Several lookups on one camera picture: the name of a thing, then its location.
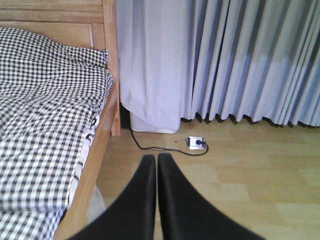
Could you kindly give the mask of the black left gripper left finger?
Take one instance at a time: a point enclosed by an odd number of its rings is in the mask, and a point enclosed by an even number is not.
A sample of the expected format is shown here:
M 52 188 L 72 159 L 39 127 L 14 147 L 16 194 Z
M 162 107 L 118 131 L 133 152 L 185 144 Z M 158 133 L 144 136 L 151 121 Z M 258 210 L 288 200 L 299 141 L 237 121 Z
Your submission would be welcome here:
M 152 240 L 156 214 L 156 160 L 144 155 L 128 185 L 97 219 L 71 240 Z

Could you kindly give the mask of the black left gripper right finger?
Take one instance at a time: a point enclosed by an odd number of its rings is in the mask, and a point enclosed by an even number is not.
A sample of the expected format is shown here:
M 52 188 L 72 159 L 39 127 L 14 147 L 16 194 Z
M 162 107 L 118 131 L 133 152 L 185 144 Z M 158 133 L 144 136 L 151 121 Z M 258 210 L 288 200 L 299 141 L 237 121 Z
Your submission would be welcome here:
M 158 205 L 165 240 L 261 240 L 208 202 L 172 155 L 158 156 Z

